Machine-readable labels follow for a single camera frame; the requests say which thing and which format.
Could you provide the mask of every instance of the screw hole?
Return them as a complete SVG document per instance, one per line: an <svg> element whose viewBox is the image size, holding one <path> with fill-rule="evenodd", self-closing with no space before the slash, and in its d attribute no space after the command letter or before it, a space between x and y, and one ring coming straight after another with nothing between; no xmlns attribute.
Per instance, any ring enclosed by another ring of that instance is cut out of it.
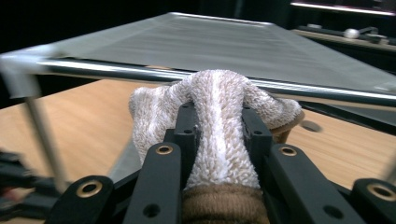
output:
<svg viewBox="0 0 396 224"><path fill-rule="evenodd" d="M337 219L341 219L344 217L344 214L340 211L340 209L338 209L334 206L326 205L323 207L323 210L330 217L334 217Z"/></svg>
<svg viewBox="0 0 396 224"><path fill-rule="evenodd" d="M97 180L90 180L81 184L77 189L77 196L80 198L89 198L100 192L103 184Z"/></svg>
<svg viewBox="0 0 396 224"><path fill-rule="evenodd" d="M375 183L368 185L367 189L377 198L389 202L396 202L396 193L386 186Z"/></svg>
<svg viewBox="0 0 396 224"><path fill-rule="evenodd" d="M90 185L87 185L84 188L82 188L82 192L88 193L88 192L93 191L94 189L96 189L96 185L90 184Z"/></svg>
<svg viewBox="0 0 396 224"><path fill-rule="evenodd" d="M297 155L297 151L293 148L290 147L282 147L280 149L280 152L282 152L283 155L285 156L295 156Z"/></svg>
<svg viewBox="0 0 396 224"><path fill-rule="evenodd" d="M158 147L155 151L158 154L166 155L166 154L171 153L173 151L173 148L169 147L169 146L161 146L161 147Z"/></svg>
<svg viewBox="0 0 396 224"><path fill-rule="evenodd" d="M146 217L156 217L158 214L160 214L160 206L157 204L149 204L143 209L143 215Z"/></svg>

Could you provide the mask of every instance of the metal bar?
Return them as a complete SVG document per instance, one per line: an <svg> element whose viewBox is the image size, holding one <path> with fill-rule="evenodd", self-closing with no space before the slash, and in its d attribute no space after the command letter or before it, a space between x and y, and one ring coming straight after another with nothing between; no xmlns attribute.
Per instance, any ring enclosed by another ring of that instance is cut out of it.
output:
<svg viewBox="0 0 396 224"><path fill-rule="evenodd" d="M46 126L43 123L43 117L41 116L33 97L26 97L24 100L29 111L29 115L32 119L32 124L37 130L37 140L39 144L41 144L41 148L43 149L49 167L53 172L55 187L59 192L63 193L67 189L64 168L57 156L55 147L50 141L51 138Z"/></svg>
<svg viewBox="0 0 396 224"><path fill-rule="evenodd" d="M127 80L143 80L170 82L181 80L194 71L159 69L123 63L107 63L82 61L76 59L48 59L39 63L44 65L48 73L42 75L60 75L88 78L111 78ZM331 104L348 105L362 108L396 111L396 95L369 91L355 91L334 87L322 87L274 81L261 78L249 78L260 89L271 92L277 97L294 100Z"/></svg>

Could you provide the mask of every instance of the brown sock cuff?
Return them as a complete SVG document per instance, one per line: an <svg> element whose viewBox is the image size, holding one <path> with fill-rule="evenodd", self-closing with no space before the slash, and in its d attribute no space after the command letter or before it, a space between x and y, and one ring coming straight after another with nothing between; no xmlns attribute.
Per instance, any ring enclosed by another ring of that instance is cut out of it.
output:
<svg viewBox="0 0 396 224"><path fill-rule="evenodd" d="M294 128L296 125L298 125L305 117L304 111L301 111L299 115L296 116L294 120L292 120L290 123L283 125L281 127L275 128L271 130L271 133L273 134L274 140L276 143L286 143L286 140L288 140L289 133L292 128Z"/></svg>
<svg viewBox="0 0 396 224"><path fill-rule="evenodd" d="M183 223L268 223L262 192L236 185L200 186L183 193Z"/></svg>

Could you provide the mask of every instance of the white object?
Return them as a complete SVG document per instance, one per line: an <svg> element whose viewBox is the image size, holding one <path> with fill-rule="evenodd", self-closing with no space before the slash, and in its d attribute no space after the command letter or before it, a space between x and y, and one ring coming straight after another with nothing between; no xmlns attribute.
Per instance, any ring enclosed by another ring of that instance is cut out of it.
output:
<svg viewBox="0 0 396 224"><path fill-rule="evenodd" d="M187 189L222 184L260 187L243 142L243 103L256 110L272 131L288 127L302 114L297 102L273 98L246 77L225 70L198 72L170 87L139 88L130 98L130 111L142 163L149 147L163 141L166 129L175 128L179 107L190 101L201 137Z"/></svg>
<svg viewBox="0 0 396 224"><path fill-rule="evenodd" d="M344 37L349 38L349 39L356 39L359 37L360 34L361 33L355 29L346 29L344 31Z"/></svg>

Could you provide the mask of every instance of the table surface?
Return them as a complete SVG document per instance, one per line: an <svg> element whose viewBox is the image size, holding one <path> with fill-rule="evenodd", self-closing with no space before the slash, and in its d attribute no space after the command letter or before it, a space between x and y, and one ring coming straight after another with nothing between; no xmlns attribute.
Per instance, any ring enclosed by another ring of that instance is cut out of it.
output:
<svg viewBox="0 0 396 224"><path fill-rule="evenodd" d="M156 85L100 80L37 101L69 180L108 174L132 135L130 94L138 87ZM37 175L50 175L24 110L23 105L0 110L0 147L21 153ZM310 111L305 114L305 120L315 122L321 131L297 126L288 144L301 148L331 181L350 188L357 178L384 178L396 161L395 136Z"/></svg>

